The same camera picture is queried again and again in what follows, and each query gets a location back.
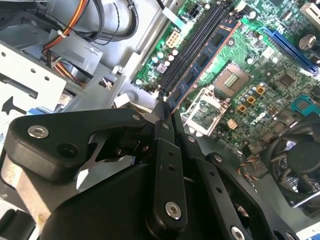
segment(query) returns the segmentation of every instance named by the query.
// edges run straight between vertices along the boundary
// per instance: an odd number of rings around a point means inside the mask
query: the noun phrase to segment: black metal arm
[[[21,117],[4,149],[1,177],[43,227],[41,240],[298,239],[163,102],[144,116],[123,108]],[[77,193],[80,170],[124,155],[132,166]]]

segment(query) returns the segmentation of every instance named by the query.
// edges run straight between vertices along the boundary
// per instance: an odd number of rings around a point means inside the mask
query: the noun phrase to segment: fan blade
[[[298,179],[297,189],[299,193],[306,194],[314,190],[314,186],[309,182],[306,174],[301,175]]]
[[[291,134],[283,136],[283,139],[294,142],[296,144],[302,142],[313,142],[315,140],[314,137],[310,134]]]
[[[273,162],[279,161],[281,159],[285,159],[285,158],[287,158],[287,155],[288,155],[288,151],[280,152],[278,155],[273,157],[270,162],[273,163]]]

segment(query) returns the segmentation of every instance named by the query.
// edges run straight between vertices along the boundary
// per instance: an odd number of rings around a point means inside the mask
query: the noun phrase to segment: screw
[[[220,163],[222,162],[221,157],[219,157],[218,155],[215,155],[214,158],[215,158],[215,160],[217,160],[218,162],[220,162]]]
[[[142,148],[142,152],[145,152],[145,151],[147,151],[148,149],[149,149],[149,146],[146,145],[146,146],[144,146],[144,147]]]
[[[192,136],[188,136],[190,142],[194,143],[196,140]]]
[[[166,129],[169,129],[170,127],[167,124],[162,124],[162,126],[164,126]]]
[[[28,134],[36,139],[45,139],[48,137],[49,131],[44,126],[35,125],[28,128]]]
[[[292,234],[291,234],[290,232],[286,232],[285,234],[287,235],[288,239],[290,239],[290,240],[296,240],[296,239],[294,238],[294,236],[292,236]]]
[[[245,236],[236,226],[231,227],[231,233],[235,240],[245,240]]]
[[[119,65],[118,72],[122,74],[124,72],[124,67]]]
[[[175,220],[179,220],[181,218],[181,209],[173,201],[168,201],[165,204],[164,208],[165,208],[166,214],[168,214],[171,218]]]
[[[139,117],[139,116],[137,116],[137,115],[132,115],[132,117],[133,117],[135,120],[140,121],[140,117]]]

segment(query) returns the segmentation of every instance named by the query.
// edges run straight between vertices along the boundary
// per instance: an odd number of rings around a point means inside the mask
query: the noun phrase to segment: hole
[[[221,193],[222,194],[222,189],[220,188],[220,187],[216,187],[216,190],[219,192],[219,193]]]
[[[276,237],[276,239],[278,240],[286,240],[284,236],[282,236],[282,234],[280,232],[278,232],[277,230],[273,230],[273,233]]]
[[[175,169],[175,166],[173,165],[169,165],[168,168],[170,169],[170,171],[174,172],[176,169]]]
[[[57,148],[58,153],[65,158],[73,159],[79,154],[78,148],[71,143],[62,143]]]
[[[43,134],[44,131],[40,128],[36,128],[35,130],[33,130],[36,134]]]
[[[171,210],[171,212],[173,213],[173,214],[177,214],[177,208],[175,207],[175,206],[171,206],[170,207],[170,210]]]

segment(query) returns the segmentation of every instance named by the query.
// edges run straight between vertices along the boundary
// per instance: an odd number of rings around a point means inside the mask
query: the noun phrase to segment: wire bundle
[[[247,164],[250,164],[250,163],[255,162],[256,160],[258,160],[258,158],[259,158],[259,157],[255,157],[255,158],[253,158],[253,159],[250,159],[250,160],[248,160],[248,161],[240,164],[240,166],[236,169],[236,172],[237,172],[239,175],[244,176],[245,178],[247,178],[247,179],[249,179],[249,180],[256,180],[256,181],[260,180],[259,178],[255,177],[255,176],[250,176],[250,175],[247,174],[247,173],[243,173],[243,174],[241,173],[242,167],[246,166]]]

